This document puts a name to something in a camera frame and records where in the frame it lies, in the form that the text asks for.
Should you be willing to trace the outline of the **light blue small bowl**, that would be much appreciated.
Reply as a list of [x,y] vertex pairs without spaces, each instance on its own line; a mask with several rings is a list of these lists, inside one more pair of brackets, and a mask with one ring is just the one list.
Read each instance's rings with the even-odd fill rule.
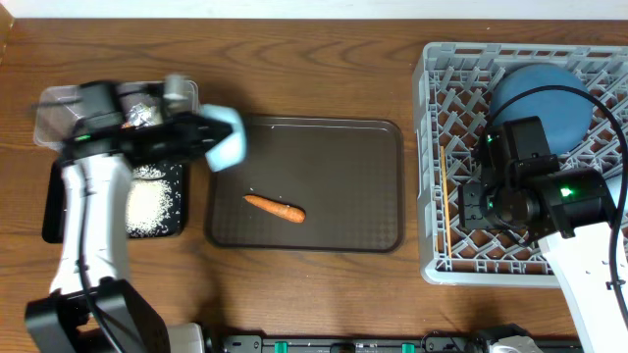
[[211,147],[205,158],[212,172],[219,172],[241,163],[246,155],[246,134],[239,112],[230,107],[204,104],[201,116],[211,123],[226,124],[231,131]]

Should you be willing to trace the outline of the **white tissue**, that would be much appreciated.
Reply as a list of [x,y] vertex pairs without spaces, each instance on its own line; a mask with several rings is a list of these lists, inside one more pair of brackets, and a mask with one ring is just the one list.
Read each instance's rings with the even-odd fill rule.
[[162,123],[161,115],[156,106],[138,103],[128,112],[126,127],[156,126]]

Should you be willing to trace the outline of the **long wooden chopstick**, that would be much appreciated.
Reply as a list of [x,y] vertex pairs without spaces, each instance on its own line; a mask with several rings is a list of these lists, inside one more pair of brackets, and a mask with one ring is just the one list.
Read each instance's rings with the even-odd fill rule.
[[444,215],[445,215],[445,245],[446,245],[446,250],[447,250],[447,256],[449,259],[452,259],[451,230],[450,230],[449,203],[448,203],[448,185],[447,185],[447,174],[446,174],[446,156],[445,156],[444,146],[440,146],[440,156],[441,156],[442,193],[443,193],[443,204],[444,204]]

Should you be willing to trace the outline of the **dark blue plate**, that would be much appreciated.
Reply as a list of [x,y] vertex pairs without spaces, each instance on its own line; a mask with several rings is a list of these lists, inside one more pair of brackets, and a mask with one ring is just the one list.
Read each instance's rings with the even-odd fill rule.
[[507,108],[502,105],[516,95],[545,85],[561,85],[584,91],[585,84],[564,68],[551,64],[522,67],[505,77],[495,89],[490,104],[494,123],[538,117],[551,153],[561,155],[585,137],[593,118],[594,104],[567,91],[547,90],[526,96]]

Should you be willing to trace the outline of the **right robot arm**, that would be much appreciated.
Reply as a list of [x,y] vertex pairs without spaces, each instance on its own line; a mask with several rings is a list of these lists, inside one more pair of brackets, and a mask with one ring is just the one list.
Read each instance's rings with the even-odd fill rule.
[[556,156],[484,164],[481,179],[458,188],[466,230],[524,231],[558,280],[586,352],[624,352],[627,260],[612,225],[623,219],[621,176],[561,170]]

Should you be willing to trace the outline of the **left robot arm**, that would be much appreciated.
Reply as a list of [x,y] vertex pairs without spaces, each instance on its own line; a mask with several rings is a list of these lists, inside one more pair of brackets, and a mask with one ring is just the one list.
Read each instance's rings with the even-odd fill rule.
[[203,352],[200,325],[169,327],[132,287],[126,230],[136,166],[204,157],[218,172],[245,155],[233,108],[206,104],[149,127],[121,113],[77,122],[59,159],[66,193],[63,252],[48,297],[26,305],[26,329],[41,352]]

